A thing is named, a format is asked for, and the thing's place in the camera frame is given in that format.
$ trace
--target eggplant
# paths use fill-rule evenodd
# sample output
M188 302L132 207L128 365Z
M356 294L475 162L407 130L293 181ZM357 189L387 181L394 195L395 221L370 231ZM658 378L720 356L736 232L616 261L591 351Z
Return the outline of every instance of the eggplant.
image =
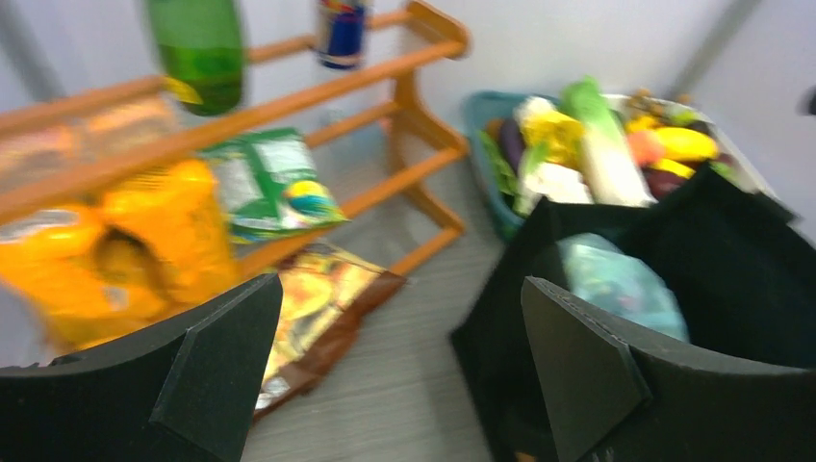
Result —
M519 174L519 165L522 163L522 155L527 149L527 143L524 141L522 129L514 117L508 117L501 124L498 129L498 147L501 150L501 155L507 164L513 169L513 172Z

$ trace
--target energy drink can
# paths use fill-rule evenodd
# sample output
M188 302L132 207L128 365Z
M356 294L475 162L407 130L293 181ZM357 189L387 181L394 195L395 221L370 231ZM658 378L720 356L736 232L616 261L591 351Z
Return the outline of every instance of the energy drink can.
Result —
M318 4L320 62L333 69L357 67L363 60L369 0L318 0Z

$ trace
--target teal plastic bin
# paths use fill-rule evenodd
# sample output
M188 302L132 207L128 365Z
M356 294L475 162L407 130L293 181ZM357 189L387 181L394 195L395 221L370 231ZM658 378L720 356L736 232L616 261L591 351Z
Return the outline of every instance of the teal plastic bin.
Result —
M496 185L493 169L487 153L479 140L478 132L484 130L485 125L494 118L507 118L513 115L516 109L530 94L504 93L499 91L480 91L465 101L464 119L468 142L471 145L471 166L476 184L482 191L482 199L490 209L493 225L503 240L509 242L516 231L522 226L523 218L514 214L504 202ZM557 104L557 100L549 96L546 99Z

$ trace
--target bottle label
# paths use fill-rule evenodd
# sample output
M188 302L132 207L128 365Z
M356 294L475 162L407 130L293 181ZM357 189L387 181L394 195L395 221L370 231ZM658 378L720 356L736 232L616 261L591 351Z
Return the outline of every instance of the bottle label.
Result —
M165 86L176 95L176 99L187 104L203 104L204 101L195 89L184 82L165 76Z

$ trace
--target green snack bag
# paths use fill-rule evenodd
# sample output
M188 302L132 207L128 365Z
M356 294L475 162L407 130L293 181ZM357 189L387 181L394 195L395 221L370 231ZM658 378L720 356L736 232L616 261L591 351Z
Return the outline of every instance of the green snack bag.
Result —
M237 244L346 221L318 181L309 147L293 128L250 132L201 155L218 178L219 201L229 213Z

